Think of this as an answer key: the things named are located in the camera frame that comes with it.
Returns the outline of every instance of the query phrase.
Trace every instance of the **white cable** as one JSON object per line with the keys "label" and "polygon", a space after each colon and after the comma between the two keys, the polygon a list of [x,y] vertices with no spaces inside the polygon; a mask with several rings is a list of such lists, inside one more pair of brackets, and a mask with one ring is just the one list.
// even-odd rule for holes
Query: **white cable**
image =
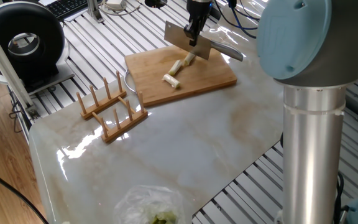
{"label": "white cable", "polygon": [[126,6],[124,9],[118,11],[117,9],[114,9],[110,6],[108,6],[106,4],[106,0],[103,0],[102,3],[101,3],[101,7],[100,9],[105,12],[106,14],[109,14],[109,15],[112,15],[112,16],[125,16],[125,15],[129,15],[137,10],[139,10],[140,6],[142,5],[142,3],[140,3],[139,1],[137,1],[140,5],[137,6],[134,10],[132,10],[131,12],[127,12],[127,13],[124,13],[124,14],[120,14],[120,12],[124,11],[126,9]]}

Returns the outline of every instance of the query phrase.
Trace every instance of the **white vegetable piece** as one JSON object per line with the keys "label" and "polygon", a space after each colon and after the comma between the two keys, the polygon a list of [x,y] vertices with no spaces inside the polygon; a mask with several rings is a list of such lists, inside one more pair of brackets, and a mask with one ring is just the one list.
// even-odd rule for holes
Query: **white vegetable piece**
{"label": "white vegetable piece", "polygon": [[195,57],[195,54],[189,53],[186,58],[185,61],[183,62],[183,66],[187,66],[190,64],[190,62],[193,60],[193,58]]}
{"label": "white vegetable piece", "polygon": [[179,88],[179,86],[180,86],[180,82],[176,78],[173,78],[172,76],[170,76],[169,74],[165,74],[162,77],[162,80],[167,81],[175,89]]}
{"label": "white vegetable piece", "polygon": [[181,67],[181,65],[182,65],[181,60],[177,60],[173,64],[171,70],[169,70],[168,74],[171,75],[171,76],[174,76],[177,73],[177,71],[179,70],[179,68]]}

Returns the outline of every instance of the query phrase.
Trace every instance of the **wooden cutting board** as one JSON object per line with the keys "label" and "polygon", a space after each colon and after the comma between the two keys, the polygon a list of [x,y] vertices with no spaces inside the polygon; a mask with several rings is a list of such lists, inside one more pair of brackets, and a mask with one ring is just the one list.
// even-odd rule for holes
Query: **wooden cutting board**
{"label": "wooden cutting board", "polygon": [[176,46],[146,51],[125,57],[136,91],[143,93],[144,106],[177,100],[198,93],[234,85],[237,77],[220,52],[211,49],[209,60],[196,57],[190,66],[182,67],[174,76],[180,88],[174,89],[161,80],[177,60],[183,60],[188,52]]}

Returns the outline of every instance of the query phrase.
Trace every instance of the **keyboard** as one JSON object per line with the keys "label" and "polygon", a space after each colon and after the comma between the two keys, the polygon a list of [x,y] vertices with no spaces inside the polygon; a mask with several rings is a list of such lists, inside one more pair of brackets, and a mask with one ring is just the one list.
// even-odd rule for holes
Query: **keyboard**
{"label": "keyboard", "polygon": [[47,5],[47,8],[59,20],[63,20],[87,7],[86,0],[57,0]]}

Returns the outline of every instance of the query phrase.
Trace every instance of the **white marble surface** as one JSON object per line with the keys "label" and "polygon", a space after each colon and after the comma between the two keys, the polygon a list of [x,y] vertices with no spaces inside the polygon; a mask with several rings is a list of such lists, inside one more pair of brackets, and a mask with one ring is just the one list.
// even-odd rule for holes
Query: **white marble surface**
{"label": "white marble surface", "polygon": [[[149,117],[105,144],[95,119],[74,103],[30,129],[30,151],[50,223],[112,223],[114,206],[135,185],[176,189],[191,215],[273,146],[282,132],[282,87],[261,69],[255,40],[225,27],[206,36],[230,42],[246,57],[227,59],[236,86],[148,108]],[[117,89],[116,83],[110,90]],[[104,89],[96,91],[99,99]],[[136,96],[129,94],[139,110]],[[85,105],[93,104],[91,96]],[[120,103],[100,115],[114,124]]]}

